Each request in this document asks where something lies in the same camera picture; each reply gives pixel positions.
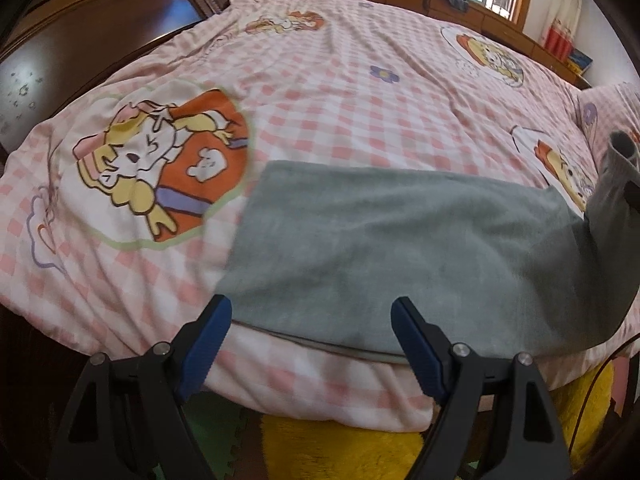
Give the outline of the yellow fuzzy garment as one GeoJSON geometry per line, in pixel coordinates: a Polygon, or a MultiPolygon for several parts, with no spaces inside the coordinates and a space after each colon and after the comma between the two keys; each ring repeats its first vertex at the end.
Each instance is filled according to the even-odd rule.
{"type": "MultiPolygon", "coordinates": [[[[610,407],[614,365],[590,370],[553,390],[564,438],[573,443],[570,463],[585,465],[610,407]]],[[[262,416],[262,452],[270,479],[401,479],[422,448],[420,434],[349,428],[337,422],[311,422],[262,416]]]]}

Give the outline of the wooden headboard shelf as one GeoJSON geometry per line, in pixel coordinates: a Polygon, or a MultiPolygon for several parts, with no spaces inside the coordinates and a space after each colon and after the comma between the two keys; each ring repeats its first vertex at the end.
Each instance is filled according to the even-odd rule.
{"type": "Polygon", "coordinates": [[[416,13],[436,18],[436,20],[459,24],[474,32],[480,32],[485,37],[502,44],[515,52],[526,55],[533,61],[547,67],[579,90],[589,89],[591,84],[583,76],[573,73],[556,56],[521,32],[514,24],[500,18],[499,15],[482,8],[477,3],[469,2],[465,12],[455,9],[447,0],[370,0],[398,6],[416,13]]]}

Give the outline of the dark wooden wardrobe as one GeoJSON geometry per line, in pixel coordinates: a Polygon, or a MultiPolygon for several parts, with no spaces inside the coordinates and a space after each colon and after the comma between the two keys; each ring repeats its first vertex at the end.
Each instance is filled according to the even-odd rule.
{"type": "Polygon", "coordinates": [[[32,0],[1,44],[1,153],[229,0],[32,0]]]}

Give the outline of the pink checked pillow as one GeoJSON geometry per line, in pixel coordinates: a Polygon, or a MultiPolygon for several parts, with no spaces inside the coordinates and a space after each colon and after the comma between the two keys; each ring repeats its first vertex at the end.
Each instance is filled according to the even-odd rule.
{"type": "Polygon", "coordinates": [[[615,131],[627,133],[639,146],[639,87],[630,82],[607,84],[578,94],[580,128],[584,133],[597,170],[615,131]]]}

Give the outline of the pink checked cartoon quilt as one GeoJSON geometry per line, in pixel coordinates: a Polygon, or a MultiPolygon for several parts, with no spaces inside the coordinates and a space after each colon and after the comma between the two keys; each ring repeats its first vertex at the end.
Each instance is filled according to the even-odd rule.
{"type": "MultiPolygon", "coordinates": [[[[469,29],[370,0],[230,0],[36,125],[1,179],[1,302],[114,359],[169,340],[227,270],[270,162],[439,171],[556,188],[584,212],[597,170],[578,91],[469,29]]],[[[536,356],[558,388],[639,330],[536,356]]],[[[400,349],[332,350],[239,323],[206,385],[267,414],[420,431],[400,349]]]]}

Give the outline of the green foam floor mat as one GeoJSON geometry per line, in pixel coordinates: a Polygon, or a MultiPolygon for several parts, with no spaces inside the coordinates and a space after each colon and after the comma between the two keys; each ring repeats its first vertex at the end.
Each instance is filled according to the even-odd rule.
{"type": "Polygon", "coordinates": [[[213,392],[190,397],[184,414],[217,479],[267,479],[262,455],[262,414],[213,392]]]}

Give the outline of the grey pants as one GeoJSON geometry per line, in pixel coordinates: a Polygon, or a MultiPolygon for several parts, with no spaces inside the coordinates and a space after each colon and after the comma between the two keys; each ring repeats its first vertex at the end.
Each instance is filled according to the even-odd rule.
{"type": "Polygon", "coordinates": [[[484,356],[556,356],[610,339],[639,289],[639,157],[622,132],[584,212],[552,186],[439,171],[270,162],[218,292],[247,326],[375,359],[390,307],[484,356]]]}

